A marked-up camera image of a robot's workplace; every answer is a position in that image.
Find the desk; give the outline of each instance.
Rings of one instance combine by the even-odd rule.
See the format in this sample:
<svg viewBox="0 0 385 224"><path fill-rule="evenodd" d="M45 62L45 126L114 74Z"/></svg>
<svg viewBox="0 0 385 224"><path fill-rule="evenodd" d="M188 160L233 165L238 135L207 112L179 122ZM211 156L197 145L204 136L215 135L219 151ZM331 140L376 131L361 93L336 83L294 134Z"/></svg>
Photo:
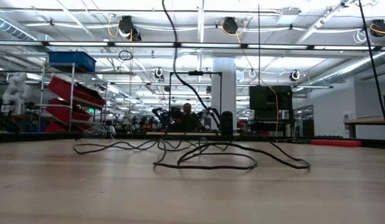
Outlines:
<svg viewBox="0 0 385 224"><path fill-rule="evenodd" d="M71 149L88 142L114 143L0 144L0 223L385 223L384 149L279 144L311 162L311 171L255 154L259 167L246 172L153 169L161 153L157 149L111 149L83 156ZM242 144L281 155L268 143ZM169 153L166 162L179 156ZM200 162L246 160L218 156Z"/></svg>
<svg viewBox="0 0 385 224"><path fill-rule="evenodd" d="M356 125L385 125L382 116L345 120L344 124L348 124L350 138L356 138Z"/></svg>

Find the table surface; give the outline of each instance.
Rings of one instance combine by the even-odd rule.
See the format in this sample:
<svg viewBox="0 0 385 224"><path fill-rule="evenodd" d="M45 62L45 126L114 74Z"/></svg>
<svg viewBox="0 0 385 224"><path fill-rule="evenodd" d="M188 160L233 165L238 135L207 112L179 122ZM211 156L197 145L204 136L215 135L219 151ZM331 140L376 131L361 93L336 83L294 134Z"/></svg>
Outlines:
<svg viewBox="0 0 385 224"><path fill-rule="evenodd" d="M384 118L382 116L375 116L369 118L357 118L351 120L345 120L345 124L384 124Z"/></svg>
<svg viewBox="0 0 385 224"><path fill-rule="evenodd" d="M72 146L82 142L113 140L0 144L0 223L385 223L385 149L279 144L311 171L256 153L258 167L246 172L153 169L157 149L78 155ZM286 159L268 143L241 144Z"/></svg>

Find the white pillar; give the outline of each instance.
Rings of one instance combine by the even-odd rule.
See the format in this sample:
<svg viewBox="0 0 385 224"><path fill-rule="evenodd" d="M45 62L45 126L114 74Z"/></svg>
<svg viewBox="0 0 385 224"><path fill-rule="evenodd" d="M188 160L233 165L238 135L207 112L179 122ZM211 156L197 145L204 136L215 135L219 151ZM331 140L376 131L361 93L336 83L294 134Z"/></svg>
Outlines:
<svg viewBox="0 0 385 224"><path fill-rule="evenodd" d="M236 130L236 66L234 58L213 58L213 72L223 72L223 86L221 91L220 111L220 76L211 76L211 105L217 106L219 114L230 111L233 114L234 130ZM217 129L214 121L211 128Z"/></svg>

